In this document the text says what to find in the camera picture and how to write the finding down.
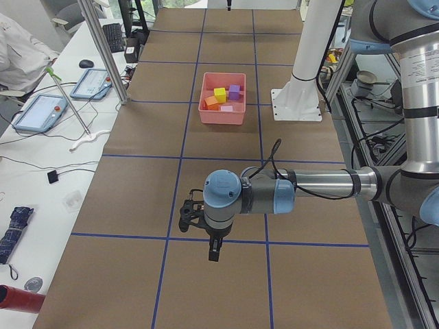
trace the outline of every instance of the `black keyboard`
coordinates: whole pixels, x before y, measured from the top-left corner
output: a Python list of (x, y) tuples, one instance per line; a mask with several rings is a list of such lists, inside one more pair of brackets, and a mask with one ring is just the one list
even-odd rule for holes
[(123, 36), (121, 25), (118, 23), (106, 24), (102, 26), (108, 46), (112, 53), (123, 51)]

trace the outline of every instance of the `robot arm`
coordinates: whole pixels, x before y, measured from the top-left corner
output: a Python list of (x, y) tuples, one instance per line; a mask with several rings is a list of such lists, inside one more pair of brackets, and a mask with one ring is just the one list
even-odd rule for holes
[(439, 0), (356, 0), (351, 39), (357, 53), (399, 53), (407, 161), (357, 171), (215, 171), (206, 179), (204, 201), (190, 193), (179, 222), (182, 232), (189, 226), (207, 231), (209, 260), (218, 261), (234, 215), (290, 212), (299, 195), (361, 195), (439, 226)]

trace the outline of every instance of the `computer mouse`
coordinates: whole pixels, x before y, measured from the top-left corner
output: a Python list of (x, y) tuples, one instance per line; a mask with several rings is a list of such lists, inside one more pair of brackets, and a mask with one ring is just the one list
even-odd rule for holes
[(87, 69), (89, 67), (94, 67), (95, 63), (93, 63), (91, 60), (82, 60), (80, 62), (80, 68), (81, 69)]

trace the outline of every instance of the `red plastic container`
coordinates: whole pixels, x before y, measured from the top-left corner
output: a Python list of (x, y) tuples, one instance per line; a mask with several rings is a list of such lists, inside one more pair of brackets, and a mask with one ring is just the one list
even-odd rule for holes
[(5, 285), (0, 286), (0, 308), (38, 313), (46, 296)]
[[(240, 86), (239, 99), (236, 101), (227, 99), (226, 103), (220, 104), (219, 110), (207, 110), (204, 99), (213, 96), (214, 88), (225, 88), (226, 92), (231, 84)], [(233, 111), (221, 111), (222, 106), (232, 106)], [(210, 73), (206, 72), (203, 77), (200, 105), (198, 106), (201, 122), (216, 123), (222, 125), (242, 125), (246, 113), (246, 75), (243, 73)]]

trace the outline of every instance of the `purple block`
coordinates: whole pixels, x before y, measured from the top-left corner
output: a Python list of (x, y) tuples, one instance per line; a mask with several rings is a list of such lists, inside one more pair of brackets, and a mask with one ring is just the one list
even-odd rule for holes
[(239, 99), (239, 89), (240, 87), (236, 84), (231, 84), (228, 87), (228, 98), (232, 101), (237, 101)]

